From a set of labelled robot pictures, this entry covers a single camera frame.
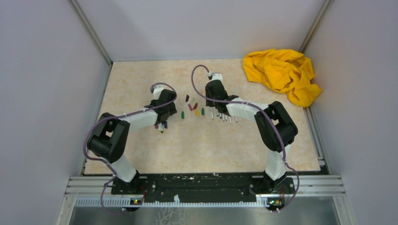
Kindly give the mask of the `green long nib marker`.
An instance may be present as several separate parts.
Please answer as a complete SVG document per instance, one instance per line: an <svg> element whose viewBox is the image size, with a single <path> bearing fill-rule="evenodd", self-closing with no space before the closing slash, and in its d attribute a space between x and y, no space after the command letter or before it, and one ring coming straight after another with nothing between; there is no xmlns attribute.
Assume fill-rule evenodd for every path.
<svg viewBox="0 0 398 225"><path fill-rule="evenodd" d="M211 119L214 120L214 110L213 110L213 107L210 107L210 115L211 115Z"/></svg>

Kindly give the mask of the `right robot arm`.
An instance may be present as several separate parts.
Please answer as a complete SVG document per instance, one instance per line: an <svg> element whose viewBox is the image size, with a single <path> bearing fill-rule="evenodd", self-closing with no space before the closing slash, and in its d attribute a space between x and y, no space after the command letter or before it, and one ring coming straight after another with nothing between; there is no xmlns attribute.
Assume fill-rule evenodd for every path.
<svg viewBox="0 0 398 225"><path fill-rule="evenodd" d="M220 80L208 82L205 94L207 106L214 107L219 114L256 123L262 141L269 150L264 187L270 193L277 193L286 176L287 152L298 134L297 126L283 104L279 101L268 105L257 104L236 95L229 96Z"/></svg>

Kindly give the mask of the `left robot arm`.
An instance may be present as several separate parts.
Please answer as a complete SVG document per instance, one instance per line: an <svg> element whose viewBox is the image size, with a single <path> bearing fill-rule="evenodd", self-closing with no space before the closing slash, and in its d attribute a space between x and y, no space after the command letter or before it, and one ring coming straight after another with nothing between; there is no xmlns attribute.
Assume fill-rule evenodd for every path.
<svg viewBox="0 0 398 225"><path fill-rule="evenodd" d="M177 113L174 90L158 85L152 88L154 99L139 111L115 116L110 113L101 115L98 125L93 128L86 142L86 149L91 151L110 167L114 175L122 182L122 188L129 194L140 190L141 182L136 177L138 171L125 156L125 147L129 132L146 127L162 128L168 118Z"/></svg>

